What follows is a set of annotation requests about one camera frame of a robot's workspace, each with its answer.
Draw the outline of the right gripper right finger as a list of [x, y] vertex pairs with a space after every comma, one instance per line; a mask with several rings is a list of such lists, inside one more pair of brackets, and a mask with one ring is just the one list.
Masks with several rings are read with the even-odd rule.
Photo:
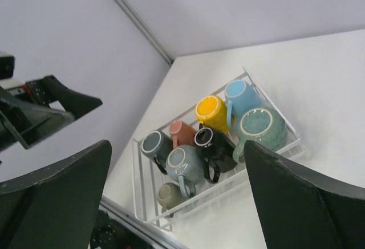
[[252, 140], [244, 156], [267, 248], [364, 248], [364, 188]]

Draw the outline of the yellow enamel mug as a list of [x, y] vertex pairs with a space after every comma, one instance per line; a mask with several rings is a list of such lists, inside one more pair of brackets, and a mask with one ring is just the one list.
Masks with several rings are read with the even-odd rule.
[[222, 98], [217, 95], [209, 95], [196, 104], [195, 115], [200, 124], [228, 133], [230, 128], [226, 122], [227, 110]]

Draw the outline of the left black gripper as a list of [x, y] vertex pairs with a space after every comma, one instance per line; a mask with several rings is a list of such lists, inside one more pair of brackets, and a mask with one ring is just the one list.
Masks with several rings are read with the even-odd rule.
[[[56, 101], [66, 111], [51, 108]], [[30, 149], [102, 104], [67, 88], [54, 75], [27, 83], [1, 78], [1, 151], [16, 143]]]

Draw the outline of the dark green cup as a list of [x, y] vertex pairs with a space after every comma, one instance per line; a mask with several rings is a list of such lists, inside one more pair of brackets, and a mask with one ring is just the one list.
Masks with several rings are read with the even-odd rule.
[[167, 158], [173, 150], [173, 140], [169, 136], [160, 130], [153, 130], [143, 139], [140, 150], [163, 174], [167, 175], [165, 169]]

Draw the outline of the light blue mug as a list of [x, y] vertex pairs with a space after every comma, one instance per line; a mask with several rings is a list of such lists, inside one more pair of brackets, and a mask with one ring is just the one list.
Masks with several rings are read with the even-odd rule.
[[233, 80], [224, 90], [227, 113], [226, 123], [236, 130], [240, 118], [250, 109], [262, 106], [262, 100], [254, 87], [244, 80]]

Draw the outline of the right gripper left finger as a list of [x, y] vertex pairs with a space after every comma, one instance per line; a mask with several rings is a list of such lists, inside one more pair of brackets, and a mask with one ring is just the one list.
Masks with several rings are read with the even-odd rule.
[[87, 248], [111, 155], [101, 140], [1, 182], [1, 248]]

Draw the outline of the dark grey glazed mug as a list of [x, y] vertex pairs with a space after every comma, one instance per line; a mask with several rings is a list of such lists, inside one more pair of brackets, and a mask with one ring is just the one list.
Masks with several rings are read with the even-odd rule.
[[198, 151], [190, 145], [174, 148], [166, 161], [168, 175], [179, 185], [185, 198], [196, 195], [196, 185], [204, 182], [204, 166]]

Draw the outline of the olive beige small mug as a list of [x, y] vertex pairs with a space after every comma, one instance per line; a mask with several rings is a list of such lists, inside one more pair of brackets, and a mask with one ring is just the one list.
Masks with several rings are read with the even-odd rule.
[[161, 212], [164, 213], [185, 202], [186, 198], [182, 195], [178, 185], [168, 182], [160, 186], [157, 201], [162, 207]]

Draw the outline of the teal speckled ceramic mug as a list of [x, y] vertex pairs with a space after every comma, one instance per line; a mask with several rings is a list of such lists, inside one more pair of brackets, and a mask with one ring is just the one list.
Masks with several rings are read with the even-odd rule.
[[287, 143], [288, 128], [283, 117], [273, 108], [258, 107], [247, 111], [237, 128], [239, 142], [233, 151], [233, 159], [245, 163], [244, 145], [256, 141], [270, 150], [278, 151]]

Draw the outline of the black mug white interior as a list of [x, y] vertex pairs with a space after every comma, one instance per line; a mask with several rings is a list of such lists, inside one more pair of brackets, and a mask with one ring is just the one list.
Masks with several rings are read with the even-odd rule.
[[204, 177], [211, 184], [219, 181], [221, 173], [237, 166], [233, 159], [234, 144], [223, 132], [210, 126], [199, 125], [194, 135], [194, 147], [202, 158]]

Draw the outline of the pink coral mug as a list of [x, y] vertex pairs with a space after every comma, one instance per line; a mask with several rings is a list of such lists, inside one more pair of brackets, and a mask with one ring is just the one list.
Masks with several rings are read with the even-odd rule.
[[173, 148], [177, 148], [180, 145], [194, 146], [194, 135], [196, 130], [189, 124], [176, 120], [169, 126], [169, 134], [173, 140]]

